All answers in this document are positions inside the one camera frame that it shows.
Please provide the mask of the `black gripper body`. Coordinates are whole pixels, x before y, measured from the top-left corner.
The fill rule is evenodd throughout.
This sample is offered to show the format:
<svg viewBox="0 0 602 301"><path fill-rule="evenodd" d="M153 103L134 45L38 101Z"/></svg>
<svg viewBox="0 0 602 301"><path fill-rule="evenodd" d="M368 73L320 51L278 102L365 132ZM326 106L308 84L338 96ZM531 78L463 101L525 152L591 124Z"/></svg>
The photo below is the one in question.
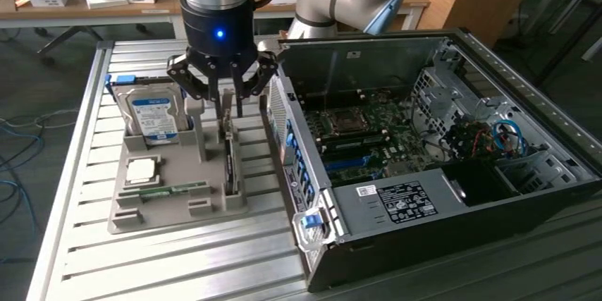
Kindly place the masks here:
<svg viewBox="0 0 602 301"><path fill-rule="evenodd" d="M253 42L253 0L226 9L206 9L180 0L189 48L213 57L256 56Z"/></svg>

